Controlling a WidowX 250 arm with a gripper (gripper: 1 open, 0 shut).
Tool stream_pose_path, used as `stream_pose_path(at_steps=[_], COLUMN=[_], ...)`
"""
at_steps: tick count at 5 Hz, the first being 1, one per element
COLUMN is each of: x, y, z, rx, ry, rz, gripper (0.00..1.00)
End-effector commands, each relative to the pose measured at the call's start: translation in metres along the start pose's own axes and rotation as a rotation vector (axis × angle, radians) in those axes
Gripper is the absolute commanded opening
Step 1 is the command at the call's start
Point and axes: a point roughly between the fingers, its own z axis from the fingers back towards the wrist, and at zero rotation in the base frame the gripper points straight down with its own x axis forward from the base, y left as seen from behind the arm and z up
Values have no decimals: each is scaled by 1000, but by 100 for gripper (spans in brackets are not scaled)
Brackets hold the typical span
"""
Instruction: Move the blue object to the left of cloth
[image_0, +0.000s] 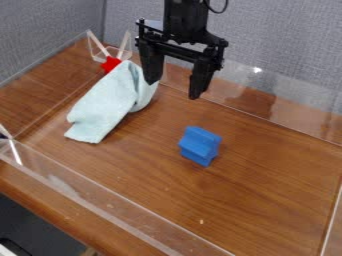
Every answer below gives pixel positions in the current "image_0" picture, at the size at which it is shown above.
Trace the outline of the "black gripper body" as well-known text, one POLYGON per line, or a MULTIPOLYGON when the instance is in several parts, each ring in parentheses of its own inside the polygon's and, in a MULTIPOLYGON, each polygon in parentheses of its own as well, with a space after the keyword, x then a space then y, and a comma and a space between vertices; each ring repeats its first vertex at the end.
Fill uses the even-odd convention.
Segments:
POLYGON ((156 46, 164 57, 168 56, 192 64, 200 58, 209 58, 215 62, 216 70, 221 69, 228 42, 209 33, 205 27, 195 32, 183 29, 169 32, 161 21, 144 18, 136 21, 136 25, 139 27, 136 47, 139 39, 144 39, 156 46))

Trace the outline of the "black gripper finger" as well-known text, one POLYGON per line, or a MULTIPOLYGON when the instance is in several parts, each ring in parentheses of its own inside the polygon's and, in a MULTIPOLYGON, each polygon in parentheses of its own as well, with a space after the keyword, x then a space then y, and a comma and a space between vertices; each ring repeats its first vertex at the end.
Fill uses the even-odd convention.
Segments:
POLYGON ((197 99, 207 90, 215 70, 215 62, 209 58, 200 58, 195 61, 189 76, 188 98, 191 100, 197 99))
POLYGON ((163 75, 164 55, 157 51, 156 46, 144 39, 139 39, 137 48, 144 80, 152 85, 163 75))

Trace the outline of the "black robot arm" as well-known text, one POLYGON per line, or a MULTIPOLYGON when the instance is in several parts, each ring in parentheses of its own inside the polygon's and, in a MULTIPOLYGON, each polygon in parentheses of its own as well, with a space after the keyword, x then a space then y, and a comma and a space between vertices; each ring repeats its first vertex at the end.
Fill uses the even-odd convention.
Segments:
POLYGON ((143 75, 152 85, 163 75, 164 57, 193 64, 189 76, 188 98, 195 100, 207 90, 213 73, 223 68, 228 42, 207 31, 208 12, 221 14, 209 6, 209 0, 164 0, 163 20, 136 21, 143 75))

